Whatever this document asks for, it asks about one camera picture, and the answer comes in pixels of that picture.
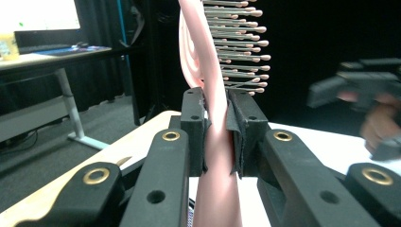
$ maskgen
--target monitor screen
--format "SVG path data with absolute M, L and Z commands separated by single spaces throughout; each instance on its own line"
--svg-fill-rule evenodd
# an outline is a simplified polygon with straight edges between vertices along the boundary
M 14 31 L 79 29 L 74 0 L 0 0 L 0 21 Z

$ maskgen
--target desk leg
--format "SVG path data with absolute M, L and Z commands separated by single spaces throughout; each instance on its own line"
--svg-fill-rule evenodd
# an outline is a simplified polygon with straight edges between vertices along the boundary
M 95 139 L 85 136 L 83 132 L 82 124 L 80 123 L 79 113 L 77 109 L 76 102 L 74 100 L 74 95 L 71 92 L 70 84 L 68 82 L 67 74 L 65 69 L 61 68 L 55 71 L 55 75 L 59 79 L 59 84 L 61 86 L 62 95 L 67 109 L 70 115 L 71 123 L 73 124 L 74 132 L 68 135 L 68 138 L 76 140 L 84 145 L 90 146 L 92 148 L 104 149 L 108 144 L 97 141 Z

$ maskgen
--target pink hairbrush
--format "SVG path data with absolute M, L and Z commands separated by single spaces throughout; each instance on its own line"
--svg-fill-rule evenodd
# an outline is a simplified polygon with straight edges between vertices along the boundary
M 264 92 L 267 75 L 256 75 L 268 66 L 245 66 L 235 61 L 266 61 L 270 56 L 254 56 L 265 27 L 241 19 L 261 16 L 262 11 L 245 8 L 248 1 L 179 0 L 180 55 L 183 74 L 190 87 L 201 87 L 212 125 L 205 139 L 208 170 L 200 176 L 194 226 L 242 226 L 234 164 L 232 135 L 225 128 L 227 99 L 225 89 Z

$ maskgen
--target table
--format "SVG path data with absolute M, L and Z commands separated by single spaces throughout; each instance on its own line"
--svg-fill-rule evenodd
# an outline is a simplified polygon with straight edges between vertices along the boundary
M 61 175 L 55 181 L 11 206 L 8 210 L 0 214 L 0 223 L 3 226 L 14 226 L 18 221 L 23 219 L 38 219 L 43 217 L 49 211 L 62 187 L 84 166 L 95 162 L 117 164 L 130 158 L 120 166 L 121 169 L 124 169 L 146 157 L 153 136 L 158 131 L 168 128 L 169 119 L 172 115 L 180 115 L 180 113 L 160 113 L 141 127 Z M 338 172 L 346 173 L 348 166 L 353 163 L 372 162 L 369 158 L 369 152 L 363 146 L 364 140 L 361 138 L 274 123 L 270 123 L 270 126 L 273 129 L 288 130 L 296 133 L 326 166 Z M 401 175 L 401 160 L 377 164 L 391 168 Z M 256 178 L 244 178 L 238 181 L 243 225 L 270 226 L 262 201 L 259 198 L 256 180 Z M 197 178 L 190 178 L 189 197 L 191 199 L 196 198 L 197 184 Z
M 0 142 L 69 115 L 74 129 L 74 132 L 68 135 L 70 139 L 97 149 L 104 149 L 109 146 L 108 144 L 85 136 L 77 105 L 64 68 L 68 65 L 83 61 L 127 55 L 134 49 L 135 48 L 128 47 L 112 50 L 111 48 L 103 47 L 96 51 L 81 52 L 62 57 L 26 54 L 21 55 L 20 59 L 16 61 L 0 61 L 0 80 L 3 85 L 26 79 L 55 75 L 59 80 L 59 85 L 62 90 L 62 96 L 52 98 L 46 102 L 24 108 L 17 112 L 0 116 L 0 128 L 6 129 L 0 131 Z M 137 120 L 137 115 L 138 114 L 134 115 L 135 123 L 139 122 L 139 120 Z

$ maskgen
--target gray carpet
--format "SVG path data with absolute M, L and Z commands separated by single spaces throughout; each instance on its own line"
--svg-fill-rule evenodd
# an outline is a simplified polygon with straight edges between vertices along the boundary
M 79 115 L 85 135 L 107 144 L 136 128 L 130 96 L 103 102 Z M 67 139 L 70 132 L 66 118 L 31 133 L 15 148 L 0 151 L 0 213 L 98 152 Z

